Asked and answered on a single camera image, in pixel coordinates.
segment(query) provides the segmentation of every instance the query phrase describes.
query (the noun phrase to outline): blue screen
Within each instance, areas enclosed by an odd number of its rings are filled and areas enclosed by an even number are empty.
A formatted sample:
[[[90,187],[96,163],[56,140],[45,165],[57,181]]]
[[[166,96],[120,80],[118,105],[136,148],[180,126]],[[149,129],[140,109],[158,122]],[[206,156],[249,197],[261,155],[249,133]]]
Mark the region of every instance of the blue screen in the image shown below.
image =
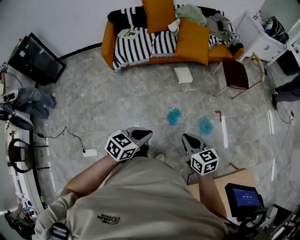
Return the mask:
[[[233,189],[238,206],[260,206],[258,196],[255,191],[243,189]]]

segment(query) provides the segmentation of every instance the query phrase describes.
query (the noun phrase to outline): jeans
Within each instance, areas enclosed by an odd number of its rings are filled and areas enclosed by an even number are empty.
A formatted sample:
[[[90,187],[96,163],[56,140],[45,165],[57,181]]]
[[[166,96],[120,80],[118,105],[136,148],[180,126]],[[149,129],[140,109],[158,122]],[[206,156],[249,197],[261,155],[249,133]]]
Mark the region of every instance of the jeans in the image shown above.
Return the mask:
[[[56,105],[56,102],[51,96],[37,88],[20,88],[18,90],[17,101],[11,104],[13,109],[38,118],[48,119],[49,112],[44,108],[44,105],[52,109],[54,109]]]
[[[276,102],[294,102],[300,100],[300,76],[296,76],[291,82],[275,88]]]

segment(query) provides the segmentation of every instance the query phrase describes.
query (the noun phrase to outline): floor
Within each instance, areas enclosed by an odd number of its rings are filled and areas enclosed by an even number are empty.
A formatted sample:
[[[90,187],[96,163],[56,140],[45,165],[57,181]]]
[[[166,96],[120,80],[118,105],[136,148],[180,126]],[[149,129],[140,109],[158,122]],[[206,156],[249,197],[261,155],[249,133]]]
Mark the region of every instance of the floor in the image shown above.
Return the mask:
[[[185,180],[190,173],[181,142],[183,133],[199,134],[197,123],[209,118],[214,123],[211,135],[202,135],[220,157],[217,175],[233,171],[229,162],[253,172],[257,191],[266,206],[276,203],[290,210],[300,203],[300,184],[289,181],[291,150],[294,139],[300,138],[300,103],[280,103],[279,113],[289,120],[289,109],[295,113],[296,124],[282,122],[270,103],[268,79],[254,90],[231,100],[238,90],[212,95],[225,86],[222,69],[210,72],[216,63],[172,63],[129,67],[114,73],[101,57],[101,47],[66,59],[67,68],[56,84],[40,88],[58,94],[58,104],[48,120],[35,118],[35,131],[57,136],[65,126],[82,138],[86,149],[96,148],[97,157],[83,157],[77,138],[66,133],[49,139],[49,151],[36,149],[39,166],[51,170],[38,171],[39,183],[46,204],[51,204],[67,182],[106,155],[108,136],[117,129],[131,126],[153,131],[151,155],[163,152],[166,162]],[[194,81],[177,84],[174,67],[188,67]],[[260,72],[254,62],[246,66],[250,85]],[[291,81],[275,62],[267,67],[272,86]],[[179,108],[182,117],[176,126],[166,120],[168,113]],[[222,123],[219,121],[221,111]],[[223,129],[227,130],[227,142]],[[35,135],[37,143],[45,143]],[[276,160],[274,179],[271,167]],[[192,176],[189,183],[195,183]]]

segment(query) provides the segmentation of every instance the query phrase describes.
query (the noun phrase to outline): black baseboard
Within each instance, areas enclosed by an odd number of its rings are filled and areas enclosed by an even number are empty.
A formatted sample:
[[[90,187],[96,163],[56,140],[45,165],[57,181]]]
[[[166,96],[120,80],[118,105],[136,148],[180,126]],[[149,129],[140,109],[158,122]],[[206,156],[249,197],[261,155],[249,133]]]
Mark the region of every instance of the black baseboard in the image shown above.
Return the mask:
[[[71,57],[71,56],[73,56],[75,54],[82,53],[84,51],[87,51],[87,50],[90,50],[90,49],[93,49],[93,48],[96,48],[96,47],[101,47],[101,46],[102,46],[102,43],[96,43],[96,44],[84,47],[82,49],[76,50],[74,52],[68,53],[68,54],[60,57],[60,60],[66,59],[66,58]]]

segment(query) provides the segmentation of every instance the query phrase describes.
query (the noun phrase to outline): sofa armrest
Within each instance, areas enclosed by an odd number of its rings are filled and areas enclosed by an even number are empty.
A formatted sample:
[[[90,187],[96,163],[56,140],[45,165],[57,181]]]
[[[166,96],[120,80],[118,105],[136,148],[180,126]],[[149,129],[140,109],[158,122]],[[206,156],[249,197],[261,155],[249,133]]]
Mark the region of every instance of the sofa armrest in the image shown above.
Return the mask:
[[[113,70],[113,55],[114,55],[114,47],[116,43],[116,35],[113,23],[107,21],[102,47],[101,47],[101,55],[104,58],[107,65]]]
[[[233,60],[237,60],[244,53],[244,48],[240,48],[232,57]]]

